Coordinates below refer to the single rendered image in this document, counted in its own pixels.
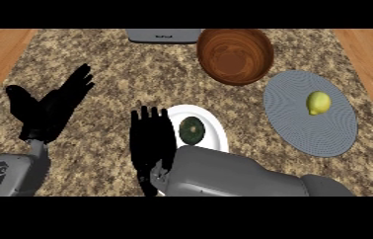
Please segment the yellow lemon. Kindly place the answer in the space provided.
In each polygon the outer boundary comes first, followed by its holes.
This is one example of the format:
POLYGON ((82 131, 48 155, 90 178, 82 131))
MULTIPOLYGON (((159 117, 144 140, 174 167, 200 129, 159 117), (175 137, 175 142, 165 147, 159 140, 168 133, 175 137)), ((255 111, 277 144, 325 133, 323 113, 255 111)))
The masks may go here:
POLYGON ((327 112, 330 108, 330 97, 323 91, 314 91, 306 98, 309 115, 315 116, 327 112))

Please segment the green can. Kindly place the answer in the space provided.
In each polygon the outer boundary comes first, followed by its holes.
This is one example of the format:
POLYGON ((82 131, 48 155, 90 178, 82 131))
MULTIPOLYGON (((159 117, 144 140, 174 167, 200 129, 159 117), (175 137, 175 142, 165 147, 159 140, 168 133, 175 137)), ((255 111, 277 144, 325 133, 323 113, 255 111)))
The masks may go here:
POLYGON ((196 145, 205 135, 202 121, 196 117, 187 117, 180 124, 180 138, 187 145, 196 145))

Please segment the grey appliance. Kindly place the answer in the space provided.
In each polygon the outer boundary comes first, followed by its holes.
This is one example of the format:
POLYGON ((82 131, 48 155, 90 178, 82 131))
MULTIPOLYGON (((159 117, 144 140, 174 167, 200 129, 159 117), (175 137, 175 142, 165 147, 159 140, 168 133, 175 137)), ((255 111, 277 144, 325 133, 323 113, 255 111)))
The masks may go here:
POLYGON ((196 43, 200 29, 126 29, 131 42, 196 43))

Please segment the grey round placemat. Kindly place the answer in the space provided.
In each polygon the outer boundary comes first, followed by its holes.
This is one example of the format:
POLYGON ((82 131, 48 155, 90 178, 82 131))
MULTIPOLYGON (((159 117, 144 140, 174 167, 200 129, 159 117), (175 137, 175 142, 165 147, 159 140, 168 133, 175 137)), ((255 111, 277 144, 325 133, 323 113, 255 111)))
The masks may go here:
POLYGON ((274 75, 264 90, 265 115, 286 142, 305 154, 333 157, 343 154, 356 139, 358 121, 337 87, 317 74, 287 70, 274 75), (311 92, 328 95, 328 110, 312 116, 306 107, 311 92))

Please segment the brown wooden bowl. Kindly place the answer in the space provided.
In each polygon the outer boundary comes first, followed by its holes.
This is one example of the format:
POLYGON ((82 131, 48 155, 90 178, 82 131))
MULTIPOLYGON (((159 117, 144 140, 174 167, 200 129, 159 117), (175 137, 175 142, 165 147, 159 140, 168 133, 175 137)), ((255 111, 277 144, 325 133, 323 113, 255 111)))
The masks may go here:
POLYGON ((205 29, 197 37, 196 56, 213 80, 244 86, 267 75, 274 63, 274 47, 258 29, 205 29))

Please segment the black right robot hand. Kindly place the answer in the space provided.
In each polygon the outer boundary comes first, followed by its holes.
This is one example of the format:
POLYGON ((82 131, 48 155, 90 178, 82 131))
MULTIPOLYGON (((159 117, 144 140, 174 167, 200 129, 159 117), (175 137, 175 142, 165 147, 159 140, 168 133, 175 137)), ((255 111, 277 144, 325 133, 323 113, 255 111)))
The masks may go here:
POLYGON ((131 162, 137 171, 138 184, 146 197, 157 194, 150 183, 150 172, 157 162, 169 172, 177 153, 177 139, 168 110, 141 107, 141 113, 131 112, 129 152, 131 162))

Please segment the white plate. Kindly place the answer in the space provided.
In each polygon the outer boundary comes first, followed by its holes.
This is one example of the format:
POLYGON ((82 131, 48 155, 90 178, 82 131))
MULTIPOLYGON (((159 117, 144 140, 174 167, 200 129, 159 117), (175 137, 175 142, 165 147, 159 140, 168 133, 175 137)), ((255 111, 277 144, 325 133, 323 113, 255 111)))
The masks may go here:
POLYGON ((180 124, 187 117, 196 117, 205 129, 203 139, 196 144, 221 152, 228 152, 228 141, 222 125, 213 114, 196 105, 177 105, 168 108, 168 116, 174 125, 175 134, 180 134, 180 124))

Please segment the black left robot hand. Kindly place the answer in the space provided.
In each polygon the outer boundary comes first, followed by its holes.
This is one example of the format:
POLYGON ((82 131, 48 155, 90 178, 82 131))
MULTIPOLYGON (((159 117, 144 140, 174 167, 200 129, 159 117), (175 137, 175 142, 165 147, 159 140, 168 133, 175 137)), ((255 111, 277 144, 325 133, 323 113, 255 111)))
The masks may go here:
POLYGON ((10 114, 22 122, 19 138, 53 142, 65 128, 73 109, 93 88, 90 66, 82 64, 57 89, 41 100, 17 85, 6 87, 10 101, 10 114))

